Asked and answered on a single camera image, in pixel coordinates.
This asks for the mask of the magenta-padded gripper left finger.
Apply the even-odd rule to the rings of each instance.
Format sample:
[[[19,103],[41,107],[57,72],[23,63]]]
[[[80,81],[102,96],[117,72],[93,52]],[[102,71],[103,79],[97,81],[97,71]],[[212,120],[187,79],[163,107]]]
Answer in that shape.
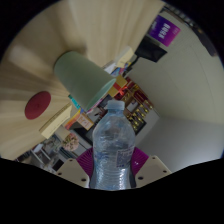
[[[76,159],[69,158],[56,175],[76,185],[88,188],[94,170],[93,149],[90,148]]]

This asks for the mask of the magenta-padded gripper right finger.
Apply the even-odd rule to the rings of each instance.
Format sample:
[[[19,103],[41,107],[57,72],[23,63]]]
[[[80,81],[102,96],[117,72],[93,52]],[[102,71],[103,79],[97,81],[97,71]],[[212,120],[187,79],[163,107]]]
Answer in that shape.
[[[171,171],[157,156],[148,156],[140,149],[134,149],[130,174],[132,188],[141,188],[170,174]]]

